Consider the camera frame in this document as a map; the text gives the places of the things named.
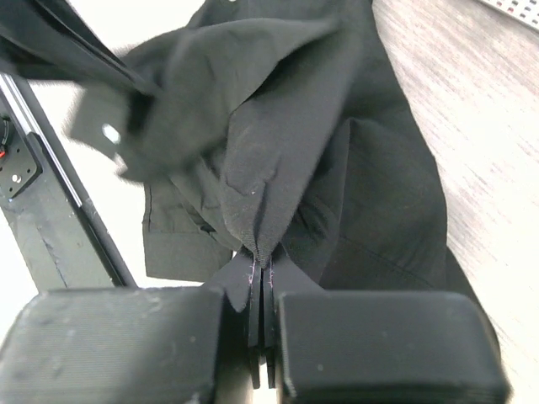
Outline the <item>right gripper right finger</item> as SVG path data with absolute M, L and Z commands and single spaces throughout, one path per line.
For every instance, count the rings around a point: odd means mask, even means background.
M 506 403 L 487 317 L 443 291 L 327 291 L 287 256 L 263 272 L 269 386 L 280 403 Z

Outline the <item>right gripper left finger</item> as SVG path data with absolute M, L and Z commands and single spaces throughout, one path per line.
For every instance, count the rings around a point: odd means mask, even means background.
M 201 286 L 37 295 L 1 347 L 2 402 L 250 403 L 255 273 L 238 253 Z

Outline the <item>black long sleeve shirt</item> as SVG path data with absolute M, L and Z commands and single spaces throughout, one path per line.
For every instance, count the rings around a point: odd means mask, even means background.
M 72 137 L 143 185 L 151 278 L 283 248 L 327 290 L 476 296 L 369 1 L 205 1 L 123 56 L 64 1 L 4 1 L 1 70 L 84 87 Z

